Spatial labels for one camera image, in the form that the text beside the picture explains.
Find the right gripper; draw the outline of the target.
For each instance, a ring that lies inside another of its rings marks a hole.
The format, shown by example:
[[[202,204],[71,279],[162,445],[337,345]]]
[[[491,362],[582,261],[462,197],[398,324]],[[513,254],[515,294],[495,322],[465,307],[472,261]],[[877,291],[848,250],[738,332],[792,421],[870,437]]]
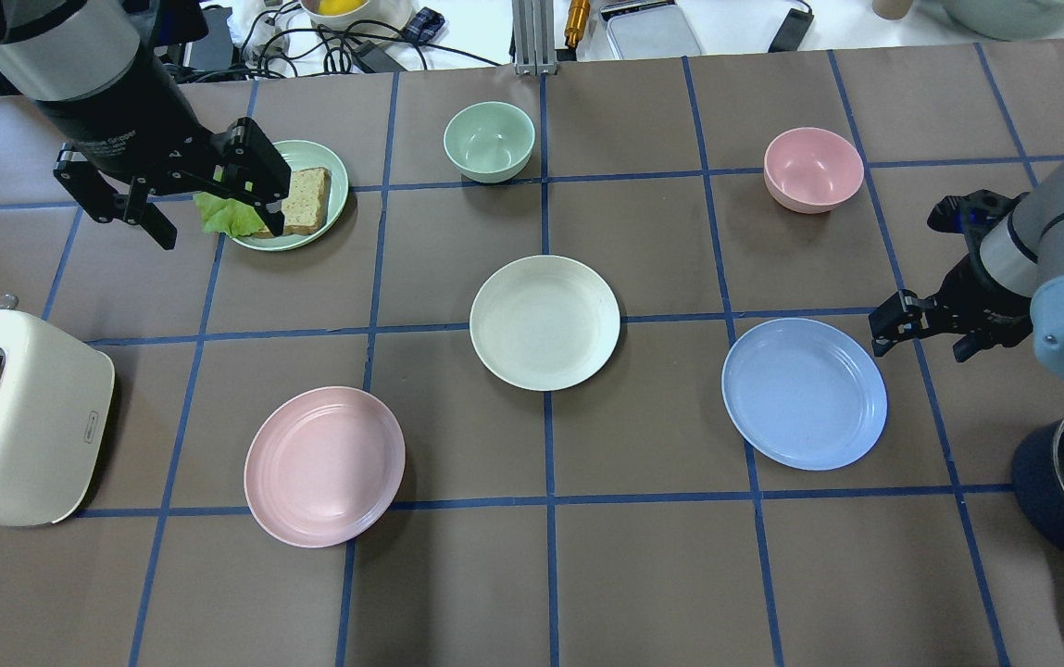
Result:
[[[995,282],[980,261],[981,241],[1024,199],[990,190],[947,195],[931,211],[928,226],[940,233],[959,233],[965,255],[944,277],[938,291],[920,298],[916,291],[898,290],[869,315],[870,349],[882,358],[893,346],[938,334],[957,334],[952,358],[967,362],[994,347],[1015,347],[1033,332],[1030,300]]]

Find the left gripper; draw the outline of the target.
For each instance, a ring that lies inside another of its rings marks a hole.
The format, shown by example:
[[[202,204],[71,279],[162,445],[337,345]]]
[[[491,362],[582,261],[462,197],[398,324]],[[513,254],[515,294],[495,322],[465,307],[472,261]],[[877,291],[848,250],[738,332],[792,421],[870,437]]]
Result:
[[[177,229],[149,201],[150,187],[135,182],[124,194],[111,182],[159,182],[181,168],[211,176],[211,194],[252,207],[270,235],[283,234],[290,166],[273,141],[249,117],[211,134],[163,65],[130,65],[103,89],[35,105],[69,144],[57,153],[55,179],[95,222],[137,226],[174,249]]]

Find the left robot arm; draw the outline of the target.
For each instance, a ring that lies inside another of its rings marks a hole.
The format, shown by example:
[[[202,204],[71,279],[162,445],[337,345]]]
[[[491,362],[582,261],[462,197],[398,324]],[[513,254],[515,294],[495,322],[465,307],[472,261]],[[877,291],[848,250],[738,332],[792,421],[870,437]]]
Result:
[[[65,135],[53,170],[84,214],[171,250],[159,195],[207,193],[282,235],[290,168],[249,118],[202,126],[119,1],[0,1],[0,71]]]

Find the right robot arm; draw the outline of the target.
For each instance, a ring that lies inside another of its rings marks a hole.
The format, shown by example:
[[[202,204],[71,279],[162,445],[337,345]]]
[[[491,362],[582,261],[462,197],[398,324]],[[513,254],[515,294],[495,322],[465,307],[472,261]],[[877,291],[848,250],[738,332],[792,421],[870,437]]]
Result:
[[[895,291],[870,313],[872,354],[938,334],[955,336],[958,362],[1031,341],[1064,379],[1064,161],[1030,193],[947,195],[928,227],[962,236],[967,253],[933,295]]]

